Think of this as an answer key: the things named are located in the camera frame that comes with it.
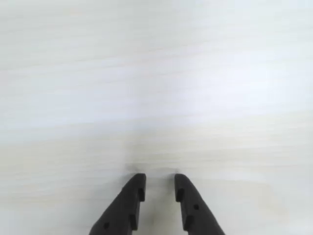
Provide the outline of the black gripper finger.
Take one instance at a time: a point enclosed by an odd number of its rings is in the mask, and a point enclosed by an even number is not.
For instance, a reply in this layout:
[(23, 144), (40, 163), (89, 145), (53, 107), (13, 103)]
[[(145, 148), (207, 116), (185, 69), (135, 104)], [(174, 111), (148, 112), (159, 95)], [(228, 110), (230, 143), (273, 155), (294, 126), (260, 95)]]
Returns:
[(135, 174), (105, 209), (91, 235), (131, 235), (138, 229), (140, 203), (145, 201), (146, 174)]
[(191, 180), (184, 174), (176, 174), (174, 182), (183, 230), (189, 235), (225, 235)]

